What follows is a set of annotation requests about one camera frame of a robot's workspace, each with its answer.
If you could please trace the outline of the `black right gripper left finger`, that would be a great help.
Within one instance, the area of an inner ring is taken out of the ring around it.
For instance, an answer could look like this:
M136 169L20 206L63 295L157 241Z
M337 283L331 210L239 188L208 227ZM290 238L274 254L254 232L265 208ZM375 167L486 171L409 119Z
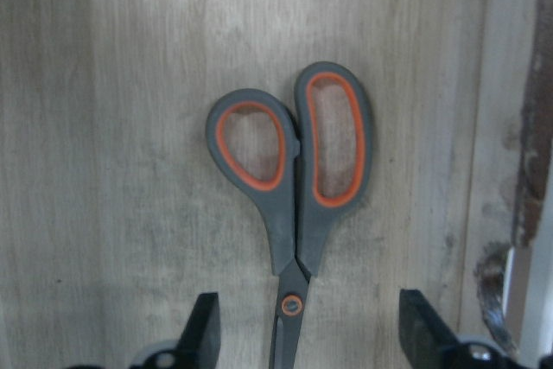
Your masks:
M214 369L218 363L220 345L219 294L199 294L175 346L173 368Z

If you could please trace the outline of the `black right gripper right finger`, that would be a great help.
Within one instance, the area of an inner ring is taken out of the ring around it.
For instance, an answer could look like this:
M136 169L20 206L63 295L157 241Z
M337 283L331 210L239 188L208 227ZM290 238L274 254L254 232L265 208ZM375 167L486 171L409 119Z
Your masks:
M418 289L400 290L398 332L411 368L461 368L461 343Z

